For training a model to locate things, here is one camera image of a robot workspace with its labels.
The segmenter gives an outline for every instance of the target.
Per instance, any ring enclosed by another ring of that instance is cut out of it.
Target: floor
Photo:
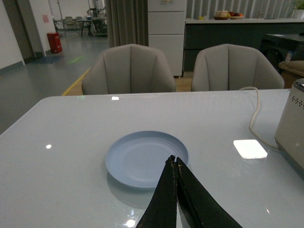
[[[81,95],[81,76],[109,48],[107,37],[80,37],[77,31],[68,31],[60,41],[63,51],[48,56],[48,63],[38,59],[1,73],[0,134],[46,97]],[[177,92],[190,91],[191,77],[175,80]]]

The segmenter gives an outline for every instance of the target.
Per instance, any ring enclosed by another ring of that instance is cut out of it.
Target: appliance
[[[300,34],[266,34],[259,49],[280,73],[278,64],[304,60],[304,36]]]
[[[304,78],[293,83],[275,141],[286,160],[304,177]]]

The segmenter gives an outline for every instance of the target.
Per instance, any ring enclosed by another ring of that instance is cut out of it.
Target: red trash can
[[[57,32],[50,32],[47,34],[47,39],[49,42],[49,46],[51,47],[52,53],[59,53],[62,51],[59,33]]]

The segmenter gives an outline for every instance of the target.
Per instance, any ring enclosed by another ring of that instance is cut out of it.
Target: gray floor
[[[90,37],[69,31],[60,38],[63,51],[52,64],[36,60],[0,75],[0,134],[40,100],[61,96],[107,49],[107,37]]]

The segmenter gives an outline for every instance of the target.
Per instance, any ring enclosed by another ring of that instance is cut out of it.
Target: curtain
[[[147,0],[106,0],[110,47],[148,45]]]

